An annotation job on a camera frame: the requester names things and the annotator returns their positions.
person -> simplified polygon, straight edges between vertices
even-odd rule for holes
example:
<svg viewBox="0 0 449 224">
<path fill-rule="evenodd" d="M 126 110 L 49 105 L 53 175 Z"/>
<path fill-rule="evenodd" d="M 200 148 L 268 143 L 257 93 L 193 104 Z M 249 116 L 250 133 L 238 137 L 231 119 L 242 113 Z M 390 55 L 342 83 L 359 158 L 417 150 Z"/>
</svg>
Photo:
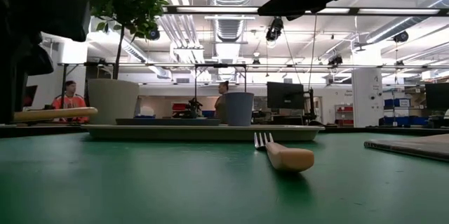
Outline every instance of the person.
<svg viewBox="0 0 449 224">
<path fill-rule="evenodd" d="M 65 108 L 78 108 L 78 107 L 86 107 L 86 102 L 84 98 L 76 93 L 76 82 L 75 81 L 66 81 L 65 82 L 65 96 L 64 96 L 64 107 L 61 106 L 61 95 L 55 98 L 52 103 L 54 109 L 65 109 Z M 88 121 L 87 117 L 79 117 L 79 118 L 62 118 L 62 121 L 77 121 L 80 123 L 84 123 Z"/>
<path fill-rule="evenodd" d="M 222 82 L 218 85 L 218 93 L 221 94 L 221 96 L 217 99 L 217 102 L 215 102 L 215 117 L 220 119 L 221 124 L 227 123 L 226 101 L 223 95 L 226 94 L 228 91 L 229 91 L 229 81 Z"/>
</svg>

green tabletop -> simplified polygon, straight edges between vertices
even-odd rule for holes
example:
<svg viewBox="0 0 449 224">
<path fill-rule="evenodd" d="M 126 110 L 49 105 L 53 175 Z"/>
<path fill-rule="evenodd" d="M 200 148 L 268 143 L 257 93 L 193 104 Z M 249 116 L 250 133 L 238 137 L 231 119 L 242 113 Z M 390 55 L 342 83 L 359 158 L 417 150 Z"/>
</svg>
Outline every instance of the green tabletop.
<svg viewBox="0 0 449 224">
<path fill-rule="evenodd" d="M 444 223 L 449 165 L 369 150 L 372 133 L 320 134 L 301 175 L 252 143 L 0 140 L 0 223 Z"/>
</svg>

man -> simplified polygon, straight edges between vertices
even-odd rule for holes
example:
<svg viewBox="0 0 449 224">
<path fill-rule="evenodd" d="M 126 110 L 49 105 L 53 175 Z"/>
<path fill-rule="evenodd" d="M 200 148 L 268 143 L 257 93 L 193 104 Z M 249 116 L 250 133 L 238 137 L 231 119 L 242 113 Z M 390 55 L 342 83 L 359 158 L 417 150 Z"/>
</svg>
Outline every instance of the man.
<svg viewBox="0 0 449 224">
<path fill-rule="evenodd" d="M 64 107 L 61 107 L 61 95 L 55 98 L 53 101 L 53 108 L 54 109 L 65 109 L 65 108 L 78 108 L 78 107 L 86 107 L 86 102 L 84 102 L 84 98 L 81 97 L 78 94 L 75 94 L 76 92 L 76 83 L 75 81 L 66 81 L 65 82 L 65 96 L 64 96 Z M 61 119 L 62 121 L 77 121 L 80 123 L 84 123 L 88 121 L 88 118 L 86 117 L 79 117 L 79 118 L 67 118 Z"/>
</svg>

fork tines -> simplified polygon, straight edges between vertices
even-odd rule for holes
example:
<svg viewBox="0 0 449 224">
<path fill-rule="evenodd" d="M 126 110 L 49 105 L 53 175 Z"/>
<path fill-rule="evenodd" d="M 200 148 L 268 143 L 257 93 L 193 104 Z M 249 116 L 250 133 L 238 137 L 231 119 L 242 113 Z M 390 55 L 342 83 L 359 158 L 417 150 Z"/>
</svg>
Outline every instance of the fork tines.
<svg viewBox="0 0 449 224">
<path fill-rule="evenodd" d="M 262 132 L 259 132 L 259 136 L 257 136 L 257 132 L 254 132 L 254 146 L 256 149 L 260 149 L 265 147 L 265 145 L 267 143 L 273 143 L 273 136 L 272 133 L 268 133 L 268 137 L 267 137 L 267 133 L 264 132 L 263 133 L 263 137 L 262 137 Z"/>
</svg>

orange shirt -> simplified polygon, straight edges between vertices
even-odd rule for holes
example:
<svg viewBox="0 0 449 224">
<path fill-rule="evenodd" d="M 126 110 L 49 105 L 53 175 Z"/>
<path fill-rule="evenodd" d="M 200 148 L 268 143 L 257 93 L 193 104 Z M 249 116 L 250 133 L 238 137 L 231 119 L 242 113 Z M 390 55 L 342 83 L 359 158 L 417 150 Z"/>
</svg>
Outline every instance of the orange shirt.
<svg viewBox="0 0 449 224">
<path fill-rule="evenodd" d="M 55 109 L 61 109 L 61 108 L 78 108 L 78 107 L 86 107 L 86 102 L 84 102 L 84 98 L 80 95 L 75 94 L 73 97 L 68 97 L 67 95 L 64 96 L 64 107 L 61 107 L 61 95 L 55 98 L 53 101 L 53 104 L 51 104 Z M 72 118 L 72 121 L 77 122 L 86 122 L 88 121 L 87 117 L 79 117 L 79 118 Z"/>
</svg>

